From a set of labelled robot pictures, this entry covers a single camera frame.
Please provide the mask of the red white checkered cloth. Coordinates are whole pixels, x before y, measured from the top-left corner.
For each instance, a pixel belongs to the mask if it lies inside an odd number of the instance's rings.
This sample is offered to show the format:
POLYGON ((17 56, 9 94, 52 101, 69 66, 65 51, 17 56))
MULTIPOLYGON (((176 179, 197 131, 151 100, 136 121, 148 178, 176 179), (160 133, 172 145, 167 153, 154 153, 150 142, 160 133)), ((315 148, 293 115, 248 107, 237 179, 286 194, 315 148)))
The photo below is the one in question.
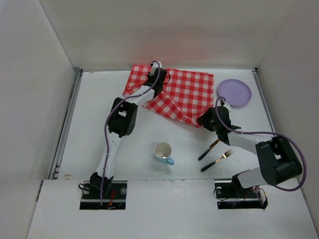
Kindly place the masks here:
POLYGON ((168 68, 163 91, 143 107, 176 122, 200 127, 197 119, 214 101, 214 75, 168 68))

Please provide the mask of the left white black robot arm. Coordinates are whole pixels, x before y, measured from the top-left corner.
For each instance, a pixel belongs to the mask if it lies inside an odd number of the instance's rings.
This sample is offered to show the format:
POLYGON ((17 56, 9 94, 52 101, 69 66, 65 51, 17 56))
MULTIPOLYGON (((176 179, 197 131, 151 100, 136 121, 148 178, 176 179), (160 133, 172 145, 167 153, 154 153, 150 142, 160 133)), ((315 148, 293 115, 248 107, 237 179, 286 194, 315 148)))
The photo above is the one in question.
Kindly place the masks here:
POLYGON ((138 107, 162 92, 166 75, 167 70, 161 67, 161 63, 153 61, 151 70, 147 73, 147 80, 136 94, 125 98, 117 97, 114 100, 104 125, 106 149, 90 177, 90 186, 99 191, 101 201, 112 190, 116 159, 124 140, 135 128, 138 107))

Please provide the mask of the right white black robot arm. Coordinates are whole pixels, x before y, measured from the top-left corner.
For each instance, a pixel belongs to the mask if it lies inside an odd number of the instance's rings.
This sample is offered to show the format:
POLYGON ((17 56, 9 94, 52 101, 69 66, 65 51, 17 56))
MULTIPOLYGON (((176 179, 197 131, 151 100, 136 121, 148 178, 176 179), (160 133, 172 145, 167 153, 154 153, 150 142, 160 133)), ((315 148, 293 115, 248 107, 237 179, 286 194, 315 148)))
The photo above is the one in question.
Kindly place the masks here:
POLYGON ((234 175, 231 186, 239 193, 256 186, 279 184, 302 175, 300 184, 293 191, 301 188, 307 175, 307 164, 300 148, 285 135, 258 131, 244 132, 233 125, 229 110, 224 106, 210 107, 197 123, 205 129, 215 132, 220 142, 244 149, 257 156, 259 166, 234 175))

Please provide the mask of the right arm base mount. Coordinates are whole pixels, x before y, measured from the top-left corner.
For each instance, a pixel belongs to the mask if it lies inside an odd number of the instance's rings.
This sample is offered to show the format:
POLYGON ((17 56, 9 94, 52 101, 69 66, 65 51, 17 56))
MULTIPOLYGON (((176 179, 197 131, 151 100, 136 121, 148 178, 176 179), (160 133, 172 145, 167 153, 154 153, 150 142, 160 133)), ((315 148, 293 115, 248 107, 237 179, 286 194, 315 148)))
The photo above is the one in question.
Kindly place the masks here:
POLYGON ((214 182, 214 197, 218 209, 266 209, 268 197, 259 187, 235 190, 231 180, 217 180, 214 182))

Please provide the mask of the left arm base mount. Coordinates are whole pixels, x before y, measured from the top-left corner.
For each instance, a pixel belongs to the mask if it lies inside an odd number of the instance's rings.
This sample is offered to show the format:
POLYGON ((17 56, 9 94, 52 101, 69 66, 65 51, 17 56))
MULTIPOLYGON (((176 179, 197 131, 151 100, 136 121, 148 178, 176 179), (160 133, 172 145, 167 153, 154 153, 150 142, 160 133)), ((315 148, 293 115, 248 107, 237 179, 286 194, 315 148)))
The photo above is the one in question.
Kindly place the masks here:
POLYGON ((111 191, 103 195, 100 202, 100 191, 89 183, 80 183, 78 188, 82 191, 81 210, 124 210, 126 208, 127 181, 113 181, 111 191))

